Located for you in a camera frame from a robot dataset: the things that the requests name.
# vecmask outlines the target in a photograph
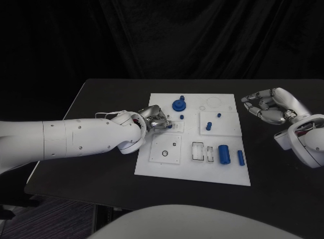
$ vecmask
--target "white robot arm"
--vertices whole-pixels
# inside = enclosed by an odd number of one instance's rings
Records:
[[[260,108],[248,100],[258,99]],[[324,115],[309,110],[281,88],[263,90],[241,98],[247,111],[270,124],[292,123],[287,130],[274,134],[283,150],[292,149],[310,168],[324,166]]]
[[[132,153],[149,129],[169,125],[158,106],[120,111],[111,120],[0,121],[0,174],[28,162],[103,153],[114,146]]]

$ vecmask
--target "blue object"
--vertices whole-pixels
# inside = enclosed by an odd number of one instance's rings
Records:
[[[211,122],[207,122],[207,127],[205,127],[207,131],[209,131],[209,127],[211,127]]]
[[[227,145],[218,146],[218,160],[221,164],[228,164],[231,162]]]
[[[240,166],[244,166],[245,164],[244,164],[244,157],[243,157],[243,152],[241,152],[241,150],[238,150],[237,153],[238,153],[238,165],[240,165]]]
[[[179,112],[185,109],[185,101],[184,101],[184,96],[179,97],[178,100],[173,101],[172,103],[172,109],[173,111]]]

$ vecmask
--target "black table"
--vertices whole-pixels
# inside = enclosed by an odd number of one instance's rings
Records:
[[[136,210],[186,204],[245,216],[306,238],[324,238],[324,167],[307,168],[283,151],[273,134],[287,128],[247,113],[240,97],[284,88],[313,114],[324,114],[322,80],[119,80],[90,79],[64,119],[93,118],[96,112],[137,111],[150,93],[234,94],[251,186],[133,175],[137,152],[39,162],[24,188],[60,197]]]

